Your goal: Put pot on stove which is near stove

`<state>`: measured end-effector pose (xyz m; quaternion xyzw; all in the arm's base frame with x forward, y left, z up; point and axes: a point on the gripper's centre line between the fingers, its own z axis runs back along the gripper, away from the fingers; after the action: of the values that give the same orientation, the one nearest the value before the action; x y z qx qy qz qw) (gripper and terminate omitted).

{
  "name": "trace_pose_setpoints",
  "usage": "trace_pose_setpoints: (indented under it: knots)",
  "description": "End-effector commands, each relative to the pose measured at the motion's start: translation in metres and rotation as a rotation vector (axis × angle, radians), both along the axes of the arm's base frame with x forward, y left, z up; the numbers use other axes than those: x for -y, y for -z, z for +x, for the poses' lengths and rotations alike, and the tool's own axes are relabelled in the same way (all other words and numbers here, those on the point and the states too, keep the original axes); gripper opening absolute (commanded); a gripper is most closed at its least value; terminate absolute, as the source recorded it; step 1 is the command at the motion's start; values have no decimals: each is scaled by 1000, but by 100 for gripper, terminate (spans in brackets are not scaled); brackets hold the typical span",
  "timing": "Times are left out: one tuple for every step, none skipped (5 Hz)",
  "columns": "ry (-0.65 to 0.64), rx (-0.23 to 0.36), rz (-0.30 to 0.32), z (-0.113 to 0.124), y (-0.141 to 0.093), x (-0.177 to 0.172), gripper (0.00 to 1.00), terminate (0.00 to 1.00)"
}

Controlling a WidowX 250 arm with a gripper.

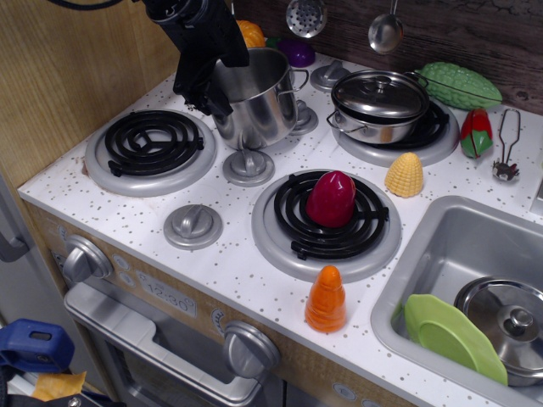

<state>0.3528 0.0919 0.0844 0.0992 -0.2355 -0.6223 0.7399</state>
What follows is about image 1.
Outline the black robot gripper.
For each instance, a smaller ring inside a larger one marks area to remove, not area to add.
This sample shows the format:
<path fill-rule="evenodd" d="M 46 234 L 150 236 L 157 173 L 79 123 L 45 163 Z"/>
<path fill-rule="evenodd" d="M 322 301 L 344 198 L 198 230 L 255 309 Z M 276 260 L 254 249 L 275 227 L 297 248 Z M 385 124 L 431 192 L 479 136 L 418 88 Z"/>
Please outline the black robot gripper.
<path fill-rule="evenodd" d="M 223 1 L 146 0 L 147 16 L 180 52 L 173 92 L 206 115 L 226 117 L 232 107 L 210 82 L 215 64 L 245 67 L 249 51 L 238 23 Z"/>

